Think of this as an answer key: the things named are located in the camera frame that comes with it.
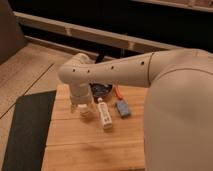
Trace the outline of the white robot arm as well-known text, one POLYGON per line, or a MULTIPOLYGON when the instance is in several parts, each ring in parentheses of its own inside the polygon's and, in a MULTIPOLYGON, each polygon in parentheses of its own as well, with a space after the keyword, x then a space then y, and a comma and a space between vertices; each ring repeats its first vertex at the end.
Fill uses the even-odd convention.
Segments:
POLYGON ((213 171, 213 53, 173 49, 102 63, 78 53, 59 78, 74 104, 91 101, 91 83, 146 87, 146 171, 213 171))

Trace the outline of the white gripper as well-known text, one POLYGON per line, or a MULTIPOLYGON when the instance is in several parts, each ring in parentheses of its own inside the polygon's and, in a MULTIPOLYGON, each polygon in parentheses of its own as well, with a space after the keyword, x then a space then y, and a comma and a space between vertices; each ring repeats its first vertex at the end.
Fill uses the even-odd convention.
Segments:
POLYGON ((70 84, 70 99, 74 105, 92 102, 91 89, 88 84, 70 84))

